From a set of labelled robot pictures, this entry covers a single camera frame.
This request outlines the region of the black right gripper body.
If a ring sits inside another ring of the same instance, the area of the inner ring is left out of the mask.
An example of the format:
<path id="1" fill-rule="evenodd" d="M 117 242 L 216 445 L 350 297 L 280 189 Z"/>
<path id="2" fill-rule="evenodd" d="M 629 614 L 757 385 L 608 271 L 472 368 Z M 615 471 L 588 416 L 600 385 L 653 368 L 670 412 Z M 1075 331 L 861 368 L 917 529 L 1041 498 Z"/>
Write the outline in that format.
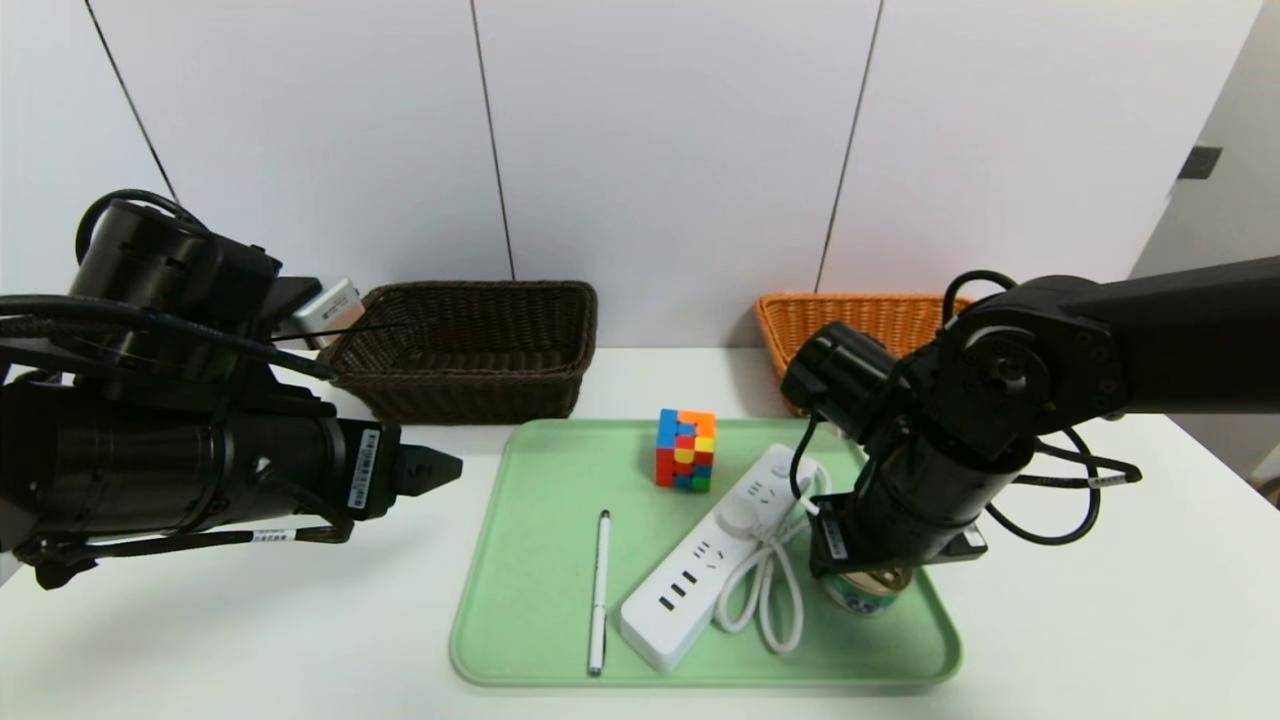
<path id="1" fill-rule="evenodd" d="M 968 562 L 987 551 L 968 539 L 986 506 L 1019 474 L 1019 452 L 995 461 L 947 454 L 918 436 L 870 457 L 854 491 L 814 500 L 814 577 Z"/>

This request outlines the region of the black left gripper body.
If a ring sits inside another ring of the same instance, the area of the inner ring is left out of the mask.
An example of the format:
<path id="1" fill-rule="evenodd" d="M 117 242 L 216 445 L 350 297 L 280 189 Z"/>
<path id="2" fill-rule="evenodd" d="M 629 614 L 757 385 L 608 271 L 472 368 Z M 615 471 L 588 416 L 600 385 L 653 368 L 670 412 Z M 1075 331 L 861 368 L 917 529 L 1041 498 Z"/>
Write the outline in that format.
<path id="1" fill-rule="evenodd" d="M 233 413 L 228 419 L 228 516 L 257 521 L 302 514 L 300 487 L 356 521 L 394 503 L 388 477 L 401 433 L 334 413 Z"/>

